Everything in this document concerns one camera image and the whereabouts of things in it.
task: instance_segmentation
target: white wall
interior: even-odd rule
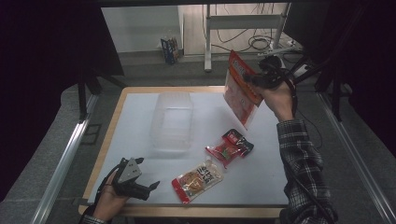
[[[159,50],[160,38],[169,31],[182,47],[177,6],[104,7],[108,30],[117,52]]]

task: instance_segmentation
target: transparent plastic box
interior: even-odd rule
[[[192,110],[188,92],[161,93],[151,123],[153,145],[160,148],[189,148]]]

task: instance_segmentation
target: plaid shirt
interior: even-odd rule
[[[330,192],[321,175],[323,160],[309,140],[304,121],[298,119],[283,121],[278,123],[276,127],[280,156],[283,162],[290,165],[291,170],[296,174],[300,182],[335,222],[338,216],[332,208]],[[289,205],[283,217],[286,219],[285,221],[287,223],[328,223],[318,207],[295,182],[286,167],[285,174],[288,184],[284,191],[289,198]]]

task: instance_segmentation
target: table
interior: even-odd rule
[[[213,93],[222,93],[224,91],[224,87],[140,87],[140,88],[125,88],[122,91],[122,94],[120,96],[119,102],[116,106],[115,112],[113,114],[112,120],[109,124],[105,140],[102,144],[101,150],[99,152],[98,158],[96,160],[96,163],[94,165],[94,168],[92,170],[92,175],[91,178],[88,182],[87,188],[84,192],[83,199],[88,200],[90,198],[91,192],[93,189],[96,189],[94,187],[96,179],[98,178],[102,166],[104,165],[104,161],[106,159],[106,154],[111,150],[111,140],[114,137],[114,133],[116,133],[117,130],[117,124],[119,120],[122,119],[122,109],[124,107],[124,103],[126,102],[128,98],[128,94],[130,93],[158,93],[158,92],[164,92],[164,91],[189,91],[191,92],[191,98],[192,95],[195,92],[213,92]],[[276,119],[275,116],[272,118],[269,118],[270,124],[268,126],[273,126],[274,128],[276,127]],[[249,158],[246,157],[241,160],[248,160],[251,159],[253,160],[253,157]],[[232,171],[235,172],[235,169],[238,167],[234,167],[234,170],[232,168],[229,168],[230,171],[227,171],[228,173],[225,175],[230,174]],[[183,174],[183,171],[188,171],[188,167],[180,169],[180,175]],[[278,164],[276,168],[276,172],[274,173],[275,176],[280,176],[280,183],[279,185],[282,185],[280,188],[276,185],[276,188],[278,189],[278,194],[283,195],[283,186],[286,184],[286,178],[283,173],[283,168],[281,165],[280,157],[278,158]],[[207,194],[210,193],[208,190],[204,194],[200,195],[197,199]],[[137,203],[134,205],[127,204],[120,212],[121,216],[127,216],[127,217],[255,217],[255,218],[276,218],[278,217],[278,214],[280,210],[284,207],[286,207],[287,204],[287,198],[284,196],[284,198],[279,199],[280,203],[278,204],[205,204],[205,203],[194,203],[194,201],[188,205],[182,204],[182,203],[173,203],[173,204],[146,204],[146,203]],[[82,214],[84,210],[86,209],[86,205],[81,205],[78,209],[78,211]]]

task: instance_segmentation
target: food packet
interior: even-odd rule
[[[227,169],[227,165],[233,159],[238,156],[245,158],[253,148],[254,145],[249,143],[241,133],[235,129],[231,129],[221,137],[221,140],[215,147],[206,147],[205,149],[221,161],[224,168]]]
[[[184,175],[172,180],[172,186],[183,203],[190,203],[205,190],[212,188],[223,179],[218,167],[207,160]]]

